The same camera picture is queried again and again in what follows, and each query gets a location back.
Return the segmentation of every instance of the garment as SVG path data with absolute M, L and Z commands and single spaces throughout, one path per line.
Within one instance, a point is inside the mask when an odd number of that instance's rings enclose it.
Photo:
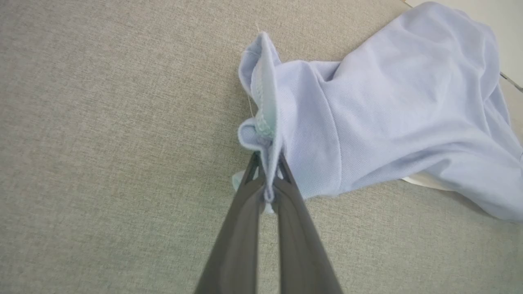
M 493 216 L 523 221 L 523 149 L 498 85 L 495 37 L 463 12 L 419 5 L 341 62 L 282 63 L 261 33 L 238 71 L 258 106 L 238 138 L 261 152 L 269 186 L 283 152 L 304 198 L 423 172 Z

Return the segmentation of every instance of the beige textured surface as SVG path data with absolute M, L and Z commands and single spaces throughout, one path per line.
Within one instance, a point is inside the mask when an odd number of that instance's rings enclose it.
M 236 69 L 256 24 L 282 60 L 337 60 L 407 9 L 247 3 L 0 2 L 1 293 L 190 293 L 249 158 Z M 522 226 L 456 194 L 394 181 L 307 205 L 346 293 L 523 289 Z

